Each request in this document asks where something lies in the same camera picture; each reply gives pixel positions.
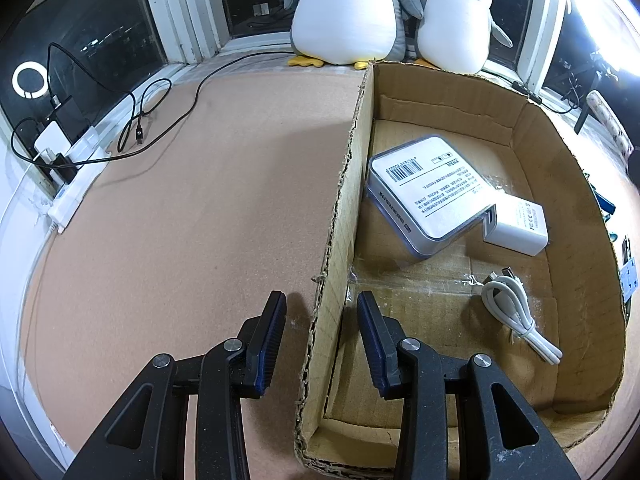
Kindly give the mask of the small white grey penguin plush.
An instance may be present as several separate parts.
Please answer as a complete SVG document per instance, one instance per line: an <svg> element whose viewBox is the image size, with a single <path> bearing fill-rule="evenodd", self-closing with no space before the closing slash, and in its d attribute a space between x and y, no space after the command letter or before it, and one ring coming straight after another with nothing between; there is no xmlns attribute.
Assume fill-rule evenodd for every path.
<svg viewBox="0 0 640 480"><path fill-rule="evenodd" d="M474 75L488 60L491 40L511 49L513 41L491 15L492 0L420 0L416 62Z"/></svg>

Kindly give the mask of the large white grey penguin plush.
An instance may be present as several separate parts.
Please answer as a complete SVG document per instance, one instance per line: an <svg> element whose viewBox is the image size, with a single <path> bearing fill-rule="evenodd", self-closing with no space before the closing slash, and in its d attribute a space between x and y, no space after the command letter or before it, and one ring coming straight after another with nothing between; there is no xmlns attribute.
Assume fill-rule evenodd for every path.
<svg viewBox="0 0 640 480"><path fill-rule="evenodd" d="M420 0L284 0L293 12L289 66L326 64L364 70L375 61L401 61L405 21L423 18Z"/></svg>

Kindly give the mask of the silver tin box with label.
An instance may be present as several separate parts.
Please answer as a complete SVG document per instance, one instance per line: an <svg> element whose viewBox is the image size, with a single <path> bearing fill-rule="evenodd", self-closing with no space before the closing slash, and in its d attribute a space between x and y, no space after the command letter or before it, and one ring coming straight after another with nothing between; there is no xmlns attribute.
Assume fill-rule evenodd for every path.
<svg viewBox="0 0 640 480"><path fill-rule="evenodd" d="M372 156L367 192L420 258L440 252L495 206L494 188L441 136Z"/></svg>

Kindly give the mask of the white power adapter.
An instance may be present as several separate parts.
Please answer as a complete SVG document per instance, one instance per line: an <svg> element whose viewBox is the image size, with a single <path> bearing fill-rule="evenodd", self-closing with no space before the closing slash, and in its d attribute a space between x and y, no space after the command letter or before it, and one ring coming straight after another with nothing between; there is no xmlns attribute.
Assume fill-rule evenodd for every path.
<svg viewBox="0 0 640 480"><path fill-rule="evenodd" d="M531 257L540 254L548 244L544 208L503 192L495 192L494 201L484 220L483 240Z"/></svg>

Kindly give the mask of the white patterned tube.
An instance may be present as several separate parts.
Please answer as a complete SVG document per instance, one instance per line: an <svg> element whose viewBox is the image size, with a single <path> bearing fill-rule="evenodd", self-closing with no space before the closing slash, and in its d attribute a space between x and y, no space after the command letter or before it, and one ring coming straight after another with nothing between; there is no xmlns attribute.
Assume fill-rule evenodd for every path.
<svg viewBox="0 0 640 480"><path fill-rule="evenodd" d="M628 160L634 152L634 144L617 115L606 102L606 99L598 90L591 90L586 96L587 104L598 122L606 129L615 142L623 159Z"/></svg>

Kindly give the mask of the white charger brick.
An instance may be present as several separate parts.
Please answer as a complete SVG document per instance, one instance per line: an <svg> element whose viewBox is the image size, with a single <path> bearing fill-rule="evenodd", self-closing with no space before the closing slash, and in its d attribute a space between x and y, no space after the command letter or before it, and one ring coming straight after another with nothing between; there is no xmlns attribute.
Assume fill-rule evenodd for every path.
<svg viewBox="0 0 640 480"><path fill-rule="evenodd" d="M56 120L49 122L34 142L37 156L48 164L54 162L58 155L65 155L71 147L70 140Z"/></svg>

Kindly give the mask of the brown cardboard box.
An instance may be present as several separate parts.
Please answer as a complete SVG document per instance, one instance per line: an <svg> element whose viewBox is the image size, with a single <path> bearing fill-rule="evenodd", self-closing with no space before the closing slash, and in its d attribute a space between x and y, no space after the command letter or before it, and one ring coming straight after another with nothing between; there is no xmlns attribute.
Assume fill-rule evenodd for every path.
<svg viewBox="0 0 640 480"><path fill-rule="evenodd" d="M492 246L473 226L426 260L364 195L369 158L442 136L492 186L544 207L535 257ZM596 193L638 230L639 199L607 154L525 96L478 77L380 63L364 74L311 319L294 450L330 476L392 472L402 405L372 384L355 300L365 289L436 351L498 361L580 475L593 477L631 417L618 260Z"/></svg>

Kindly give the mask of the white power strip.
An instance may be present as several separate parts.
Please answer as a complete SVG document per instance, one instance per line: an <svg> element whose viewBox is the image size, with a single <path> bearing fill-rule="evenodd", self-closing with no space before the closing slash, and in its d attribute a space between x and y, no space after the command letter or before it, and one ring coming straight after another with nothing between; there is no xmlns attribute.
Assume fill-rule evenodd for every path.
<svg viewBox="0 0 640 480"><path fill-rule="evenodd" d="M72 146L67 158L71 160L97 160L107 158L110 153L100 145L100 135L96 128L90 126L86 133ZM77 174L69 184L63 185L56 194L48 217L62 234L70 224L75 212L89 191L90 186L106 168L107 162L97 162L78 167Z"/></svg>

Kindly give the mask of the black plug adapter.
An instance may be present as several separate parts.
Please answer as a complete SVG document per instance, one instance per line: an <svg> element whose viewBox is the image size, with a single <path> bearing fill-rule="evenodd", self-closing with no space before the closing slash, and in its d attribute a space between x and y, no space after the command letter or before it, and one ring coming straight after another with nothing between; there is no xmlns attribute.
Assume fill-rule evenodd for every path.
<svg viewBox="0 0 640 480"><path fill-rule="evenodd" d="M78 167L61 153L55 156L55 159L51 162L51 166L52 170L65 184L72 183L78 174Z"/></svg>

